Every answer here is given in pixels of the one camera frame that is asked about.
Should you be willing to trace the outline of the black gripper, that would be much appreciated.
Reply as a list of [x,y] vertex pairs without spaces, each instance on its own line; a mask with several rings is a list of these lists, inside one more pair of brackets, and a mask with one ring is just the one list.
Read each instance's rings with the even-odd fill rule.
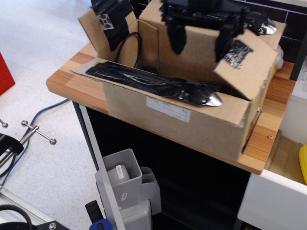
[[233,0],[163,0],[162,21],[172,50],[180,55],[186,44],[186,26],[220,30],[215,42],[215,61],[227,54],[233,39],[244,32],[248,6]]

